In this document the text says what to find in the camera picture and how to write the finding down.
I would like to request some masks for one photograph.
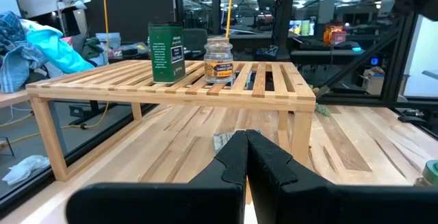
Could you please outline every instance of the slatted wooden shelf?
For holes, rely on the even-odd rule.
[[[129,60],[45,82],[28,84],[27,89],[31,95],[52,98],[53,93],[77,96],[98,95],[95,98],[99,100],[109,100],[101,97],[102,95],[106,97],[116,95],[120,98],[133,95],[139,98],[142,93],[155,93],[160,97],[168,98],[173,98],[172,95],[175,95],[174,97],[187,95],[191,99],[206,95],[221,97],[225,101],[227,97],[244,97],[252,99],[255,103],[278,99],[274,102],[300,104],[305,110],[310,110],[314,106],[314,94],[292,63],[234,62],[238,75],[232,86],[207,83],[202,61],[186,61],[185,67],[186,76],[177,83],[169,85],[153,83],[150,61]],[[274,90],[266,90],[267,72],[272,72]],[[255,74],[255,83],[252,90],[249,90],[247,81],[251,73]],[[110,99],[110,101],[126,101],[126,99]]]
[[[174,84],[155,84],[150,61],[128,60],[26,85],[56,179],[70,179],[107,147],[67,167],[47,104],[51,99],[130,102],[132,127],[142,122],[141,103],[278,110],[280,144],[290,148],[297,161],[307,163],[315,95],[295,66],[290,62],[234,62],[234,69],[238,75],[232,84],[209,84],[204,62],[186,61],[184,78]],[[251,75],[255,75],[254,84],[249,88]],[[273,87],[267,88],[267,77],[272,77]],[[294,111],[292,135],[288,134],[288,111]]]

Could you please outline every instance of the glass jar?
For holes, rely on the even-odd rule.
[[[438,160],[430,160],[423,170],[423,177],[418,178],[415,186],[438,186]]]
[[[227,83],[233,80],[233,54],[229,38],[208,38],[204,55],[205,81],[208,83]]]

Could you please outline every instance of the white plastic bag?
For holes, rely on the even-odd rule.
[[[3,181],[8,183],[8,186],[18,183],[22,180],[27,179],[30,176],[32,170],[43,169],[44,167],[50,165],[48,158],[42,155],[31,155],[25,158],[20,163],[15,166],[10,167],[11,170],[5,177]]]

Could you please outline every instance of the jar label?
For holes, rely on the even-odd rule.
[[[233,63],[205,63],[205,75],[208,77],[230,77],[233,75]]]

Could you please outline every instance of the green tin can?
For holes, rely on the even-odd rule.
[[[173,84],[185,76],[183,24],[149,23],[154,83]]]

